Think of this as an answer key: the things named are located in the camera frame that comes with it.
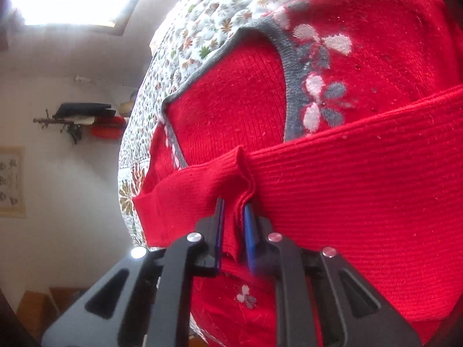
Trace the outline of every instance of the poster with writing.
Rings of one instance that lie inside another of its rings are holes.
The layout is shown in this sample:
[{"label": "poster with writing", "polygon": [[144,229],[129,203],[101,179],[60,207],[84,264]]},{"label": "poster with writing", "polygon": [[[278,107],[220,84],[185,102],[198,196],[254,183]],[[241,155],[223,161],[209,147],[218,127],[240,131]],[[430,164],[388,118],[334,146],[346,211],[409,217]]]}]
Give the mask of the poster with writing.
[{"label": "poster with writing", "polygon": [[0,147],[0,217],[25,217],[24,148]]}]

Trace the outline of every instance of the floral quilt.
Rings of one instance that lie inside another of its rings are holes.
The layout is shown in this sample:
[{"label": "floral quilt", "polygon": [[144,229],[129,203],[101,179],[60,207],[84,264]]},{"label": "floral quilt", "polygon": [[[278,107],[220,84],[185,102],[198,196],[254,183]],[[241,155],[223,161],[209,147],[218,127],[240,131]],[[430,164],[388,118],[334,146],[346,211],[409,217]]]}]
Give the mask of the floral quilt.
[{"label": "floral quilt", "polygon": [[132,197],[140,192],[150,163],[150,141],[161,102],[204,61],[214,56],[237,29],[292,0],[181,0],[156,31],[153,59],[138,92],[119,157],[119,201],[136,246],[146,246]]}]

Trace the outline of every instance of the ceiling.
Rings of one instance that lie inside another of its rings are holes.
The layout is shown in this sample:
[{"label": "ceiling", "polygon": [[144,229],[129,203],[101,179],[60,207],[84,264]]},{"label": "ceiling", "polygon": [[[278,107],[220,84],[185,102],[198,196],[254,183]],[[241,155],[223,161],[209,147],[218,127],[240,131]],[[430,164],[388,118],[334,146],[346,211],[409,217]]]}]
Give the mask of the ceiling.
[{"label": "ceiling", "polygon": [[122,36],[25,27],[11,36],[9,50],[0,53],[0,74],[79,74],[139,87],[151,60],[150,40],[177,1],[139,0]]}]

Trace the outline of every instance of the red garment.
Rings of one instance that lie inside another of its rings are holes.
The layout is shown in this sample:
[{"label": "red garment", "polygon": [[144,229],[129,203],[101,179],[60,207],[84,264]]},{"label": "red garment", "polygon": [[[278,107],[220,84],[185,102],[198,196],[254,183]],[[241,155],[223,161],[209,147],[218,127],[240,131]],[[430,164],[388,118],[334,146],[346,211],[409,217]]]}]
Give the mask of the red garment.
[{"label": "red garment", "polygon": [[[461,32],[441,0],[308,0],[272,19],[308,64],[330,53],[301,77],[307,136],[283,143],[275,38],[245,37],[167,105],[179,147],[156,129],[134,199],[147,242],[169,245],[224,198],[223,274],[195,280],[192,314],[210,342],[274,345],[273,286],[240,261],[252,199],[301,247],[336,247],[427,341],[463,292]],[[175,171],[180,151],[191,167]]]}]

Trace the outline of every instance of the gray trim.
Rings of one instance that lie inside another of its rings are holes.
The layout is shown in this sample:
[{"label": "gray trim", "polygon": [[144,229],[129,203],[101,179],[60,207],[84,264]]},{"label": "gray trim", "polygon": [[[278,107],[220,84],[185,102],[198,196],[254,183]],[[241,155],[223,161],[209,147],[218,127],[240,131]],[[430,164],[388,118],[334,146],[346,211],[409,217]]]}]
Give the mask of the gray trim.
[{"label": "gray trim", "polygon": [[304,63],[302,63],[293,48],[293,43],[287,34],[272,20],[271,17],[265,17],[257,20],[251,25],[240,27],[235,35],[220,47],[212,57],[210,57],[202,66],[196,70],[186,82],[173,94],[166,97],[161,104],[161,118],[168,131],[168,138],[172,145],[175,145],[175,154],[180,163],[180,168],[188,167],[188,163],[181,151],[177,136],[170,121],[166,116],[166,107],[168,104],[177,100],[198,78],[205,75],[213,66],[215,66],[224,56],[230,53],[246,35],[253,32],[264,34],[277,49],[283,64],[285,83],[286,83],[286,121],[284,131],[284,141],[290,141],[303,135],[302,121],[300,112],[307,105],[308,100],[302,90],[302,81]]}]

